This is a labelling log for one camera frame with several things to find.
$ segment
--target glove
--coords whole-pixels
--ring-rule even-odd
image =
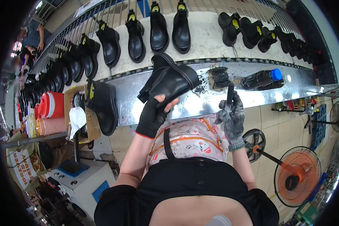
[[[233,103],[231,105],[231,112],[223,110],[226,105],[226,101],[221,101],[219,108],[221,111],[217,112],[215,124],[223,122],[225,136],[228,140],[228,150],[236,151],[245,147],[244,139],[242,138],[242,132],[244,132],[244,105],[240,99],[240,96],[234,91]]]
[[[164,101],[165,96],[159,95],[159,98]],[[158,103],[159,101],[157,99],[149,96],[148,101],[140,114],[140,121],[136,129],[137,134],[150,139],[154,139],[156,137],[159,127],[166,120],[166,117],[170,112],[169,109],[172,106],[172,103],[169,103],[165,110],[157,109],[156,106]]]

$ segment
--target yellow label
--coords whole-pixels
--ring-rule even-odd
[[[239,23],[237,22],[237,20],[232,20],[232,24],[235,26],[236,29],[239,28]]]
[[[94,86],[93,83],[90,85],[89,98],[92,99],[94,96]]]
[[[178,10],[180,10],[180,9],[183,9],[183,10],[185,10],[185,9],[186,9],[186,7],[185,7],[184,5],[179,5],[179,6],[178,6]]]
[[[159,11],[158,6],[153,7],[152,12]]]
[[[132,14],[132,15],[129,16],[128,21],[129,21],[129,20],[135,21],[135,19],[136,19],[136,16],[135,16],[134,14]]]
[[[260,26],[256,26],[256,29],[257,29],[258,33],[259,33],[260,35],[262,35]]]

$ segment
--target electric fan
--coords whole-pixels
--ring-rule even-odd
[[[247,142],[247,138],[251,135],[254,135],[254,142]],[[321,165],[315,152],[307,147],[298,146],[288,150],[278,160],[264,152],[266,140],[261,130],[251,129],[244,134],[243,138],[245,147],[248,148],[247,156],[250,163],[263,155],[277,164],[274,188],[279,200],[289,207],[304,204],[319,183],[321,176]]]

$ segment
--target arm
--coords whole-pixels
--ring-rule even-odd
[[[158,114],[156,106],[159,102],[163,102],[164,99],[165,95],[157,95],[154,98],[149,97],[140,114],[136,134],[124,157],[118,180],[116,180],[113,186],[126,184],[137,188],[140,184],[146,167],[147,157],[157,131],[165,121],[171,107],[178,102],[178,99],[173,100],[167,104],[163,113]],[[162,123],[158,121],[159,116],[163,118],[163,120],[161,120]]]
[[[247,184],[248,189],[257,188],[254,172],[244,147],[232,152],[232,161],[234,162],[234,168],[239,173],[241,179]]]

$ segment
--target orange fan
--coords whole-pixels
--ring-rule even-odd
[[[278,164],[274,174],[275,194],[284,205],[298,207],[307,201],[321,176],[321,165],[315,152],[298,146],[278,160],[261,149],[253,151]]]

